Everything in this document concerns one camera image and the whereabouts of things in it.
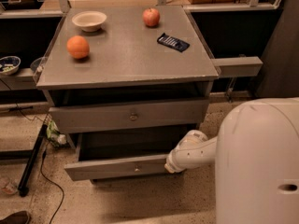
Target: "remote control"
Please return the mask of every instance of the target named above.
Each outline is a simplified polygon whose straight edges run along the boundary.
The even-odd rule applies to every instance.
[[[167,35],[166,33],[160,35],[160,37],[157,39],[157,42],[171,49],[176,49],[180,52],[183,52],[190,45],[189,43],[184,42],[173,36]]]

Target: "apple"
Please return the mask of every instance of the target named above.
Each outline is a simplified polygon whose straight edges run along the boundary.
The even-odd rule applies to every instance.
[[[156,8],[147,8],[142,14],[142,19],[148,27],[154,27],[159,24],[160,12]]]

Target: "gray tabletop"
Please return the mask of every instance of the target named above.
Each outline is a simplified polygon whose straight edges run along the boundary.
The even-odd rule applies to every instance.
[[[218,73],[181,6],[160,6],[159,26],[142,21],[146,7],[71,8],[37,83],[39,89],[79,89],[214,80]],[[71,19],[83,10],[107,14],[102,29],[86,33]],[[190,46],[184,52],[157,43],[166,33]],[[87,59],[76,60],[66,50],[73,35],[90,44]]]

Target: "floor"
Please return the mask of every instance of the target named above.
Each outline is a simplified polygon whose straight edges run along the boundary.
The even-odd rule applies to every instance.
[[[228,103],[211,97],[200,130],[209,138],[217,135],[223,118],[244,101]],[[30,149],[34,146],[47,105],[0,113],[0,150]],[[40,173],[41,154],[47,149],[43,173],[64,190],[64,201],[51,223],[201,223],[215,224],[214,165],[188,170],[180,175],[73,182],[64,165],[76,160],[71,148],[54,148],[44,140],[28,180],[29,193],[21,197],[0,191],[0,219],[27,210],[31,224],[50,223],[60,205],[61,190]],[[1,161],[0,176],[19,183],[26,161]]]

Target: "drawer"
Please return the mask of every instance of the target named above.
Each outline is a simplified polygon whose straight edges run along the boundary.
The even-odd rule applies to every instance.
[[[167,174],[164,164],[190,125],[81,133],[78,161],[64,168],[73,181]]]
[[[86,133],[200,123],[207,98],[52,107],[61,133]]]

